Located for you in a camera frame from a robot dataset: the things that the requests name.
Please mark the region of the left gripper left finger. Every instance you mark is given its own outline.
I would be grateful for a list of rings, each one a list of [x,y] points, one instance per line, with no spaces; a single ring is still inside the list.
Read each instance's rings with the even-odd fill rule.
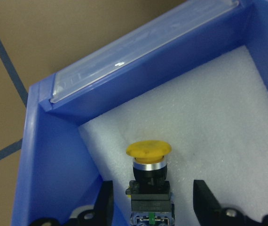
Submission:
[[[113,181],[103,181],[94,206],[95,226],[111,226],[114,213]]]

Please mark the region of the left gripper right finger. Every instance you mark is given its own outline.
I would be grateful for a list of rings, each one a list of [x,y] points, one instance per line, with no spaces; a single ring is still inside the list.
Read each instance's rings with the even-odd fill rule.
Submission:
[[[201,226],[218,226],[221,205],[204,180],[193,181],[193,209]]]

